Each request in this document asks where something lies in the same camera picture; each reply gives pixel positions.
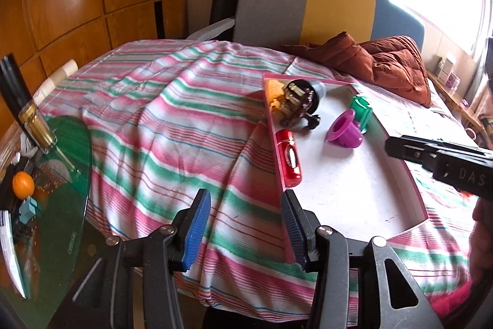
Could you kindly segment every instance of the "white paper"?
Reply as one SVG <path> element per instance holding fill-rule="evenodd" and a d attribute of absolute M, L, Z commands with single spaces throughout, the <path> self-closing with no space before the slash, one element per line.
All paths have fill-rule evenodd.
<path fill-rule="evenodd" d="M 315 112 L 320 125 L 308 130 L 302 121 L 291 128 L 303 177 L 293 190 L 301 207 L 313 211 L 321 224 L 364 242 L 376 235 L 389 239 L 423 223 L 427 215 L 421 195 L 404 162 L 386 155 L 386 132 L 374 115 L 358 148 L 325 142 L 354 95 L 346 86 L 326 88 Z M 274 132 L 282 128 L 274 124 Z"/>
<path fill-rule="evenodd" d="M 2 245 L 3 260 L 7 267 L 8 274 L 15 288 L 23 298 L 26 298 L 22 285 L 21 269 L 14 248 L 12 236 L 12 223 L 9 211 L 0 211 L 0 243 Z"/>

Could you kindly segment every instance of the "orange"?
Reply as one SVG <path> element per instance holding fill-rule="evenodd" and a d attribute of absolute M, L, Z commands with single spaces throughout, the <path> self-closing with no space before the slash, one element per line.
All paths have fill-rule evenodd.
<path fill-rule="evenodd" d="M 29 173 L 18 171 L 12 179 L 12 189 L 20 200 L 25 200 L 34 193 L 34 180 Z"/>

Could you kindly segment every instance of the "bed sheet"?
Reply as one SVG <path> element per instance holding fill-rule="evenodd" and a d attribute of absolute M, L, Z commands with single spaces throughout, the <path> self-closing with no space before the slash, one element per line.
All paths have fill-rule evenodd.
<path fill-rule="evenodd" d="M 298 57 L 219 41 L 125 44 L 61 83 L 41 109 L 48 116 L 80 117 L 91 130 L 87 218 L 105 235 L 146 236 L 189 207 L 199 188 L 208 188 L 206 234 L 196 263 L 176 275 L 179 291 L 205 306 L 280 322 L 307 317 L 316 275 L 283 262 L 261 92 L 267 71 L 353 83 L 391 135 L 474 144 L 436 93 L 433 107 L 425 109 Z M 390 243 L 433 300 L 468 280 L 476 198 L 463 198 L 408 165 L 430 218 Z M 356 323 L 355 272 L 350 290 L 348 320 Z"/>

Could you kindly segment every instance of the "striped tablecloth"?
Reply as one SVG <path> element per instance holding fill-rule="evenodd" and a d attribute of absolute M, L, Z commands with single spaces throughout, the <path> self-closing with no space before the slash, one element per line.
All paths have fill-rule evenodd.
<path fill-rule="evenodd" d="M 197 262 L 177 275 L 179 290 L 206 306 L 288 321 L 307 317 L 316 275 L 283 263 L 261 95 L 267 71 L 351 81 L 390 134 L 472 144 L 436 95 L 434 107 L 425 109 L 294 56 L 219 41 L 123 45 L 64 81 L 42 110 L 78 116 L 91 130 L 87 217 L 105 235 L 146 236 L 208 188 L 213 201 L 206 235 Z M 426 295 L 438 298 L 468 279 L 475 198 L 435 182 L 418 165 L 409 167 L 430 219 L 391 245 Z M 354 323 L 356 275 L 349 309 Z"/>

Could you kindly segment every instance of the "blue gripper pad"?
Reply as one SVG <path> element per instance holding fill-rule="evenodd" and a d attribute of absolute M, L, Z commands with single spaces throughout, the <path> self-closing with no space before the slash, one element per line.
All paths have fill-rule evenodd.
<path fill-rule="evenodd" d="M 285 194 L 282 195 L 280 200 L 280 212 L 283 216 L 284 225 L 286 226 L 289 235 L 296 262 L 299 263 L 304 270 L 308 261 L 307 242 L 303 235 L 301 225 Z"/>
<path fill-rule="evenodd" d="M 184 252 L 181 260 L 183 272 L 186 272 L 197 259 L 200 244 L 204 237 L 207 220 L 210 214 L 210 193 L 208 190 L 201 188 L 188 213 L 193 214 L 188 233 L 184 240 Z"/>

